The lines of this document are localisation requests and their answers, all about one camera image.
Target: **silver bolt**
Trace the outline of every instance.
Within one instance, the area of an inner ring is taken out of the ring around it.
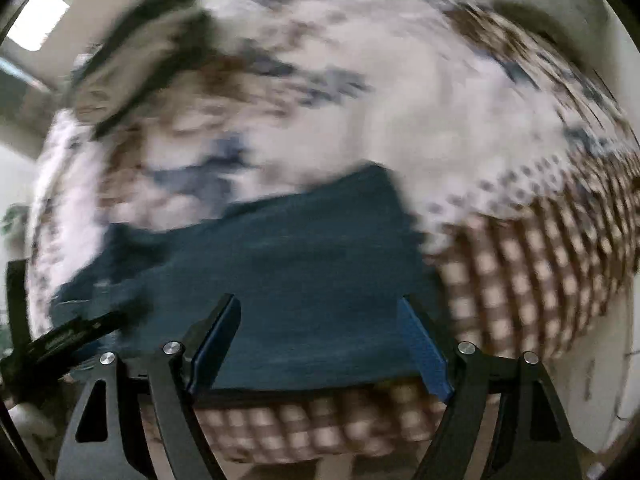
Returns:
[[[458,345],[458,351],[464,355],[471,355],[476,351],[476,345],[469,341],[463,341]]]
[[[167,355],[177,354],[182,348],[182,345],[177,341],[169,341],[166,345],[162,347],[162,351]]]
[[[105,352],[100,356],[100,362],[103,365],[110,365],[116,360],[116,354],[113,352]]]
[[[540,359],[533,352],[524,352],[522,355],[524,357],[524,362],[529,363],[530,365],[537,365]]]

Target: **bedspread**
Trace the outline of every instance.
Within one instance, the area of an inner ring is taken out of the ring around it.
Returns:
[[[365,161],[392,171],[456,336],[487,352],[560,355],[635,272],[640,159],[622,111],[491,0],[186,5],[113,46],[108,70],[75,86],[55,117],[28,227],[34,335],[110,222],[187,226]],[[201,11],[212,23],[202,61],[98,128],[140,89],[117,94],[101,77],[146,80],[180,49],[181,20]],[[145,49],[155,57],[137,64]],[[227,458],[292,462],[427,440],[442,410],[408,378],[299,398],[256,392],[198,416]]]

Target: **brown and white checkered fabric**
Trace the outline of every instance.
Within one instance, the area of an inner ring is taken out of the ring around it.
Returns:
[[[503,356],[560,355],[635,273],[638,154],[581,150],[570,163],[571,170],[558,172],[562,182],[555,189],[534,189],[527,206],[508,204],[518,210],[516,218],[474,214],[449,227],[454,243],[438,266],[459,340]],[[526,179],[531,170],[522,170],[512,172],[509,185],[537,186]],[[409,378],[197,415],[224,458],[287,463],[347,452],[382,455],[401,440],[429,440],[444,409],[420,379]]]

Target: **window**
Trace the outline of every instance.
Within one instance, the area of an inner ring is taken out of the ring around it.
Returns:
[[[39,50],[72,0],[29,0],[7,37],[32,52]]]

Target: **gray cloth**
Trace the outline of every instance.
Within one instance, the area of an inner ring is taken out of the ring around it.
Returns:
[[[136,355],[179,340],[226,292],[242,303],[241,326],[215,384],[200,391],[306,390],[414,375],[396,301],[412,292],[432,317],[446,311],[388,174],[368,166],[183,229],[113,224],[104,252],[62,286],[51,317],[58,326],[77,314],[146,309],[142,322],[100,349]]]

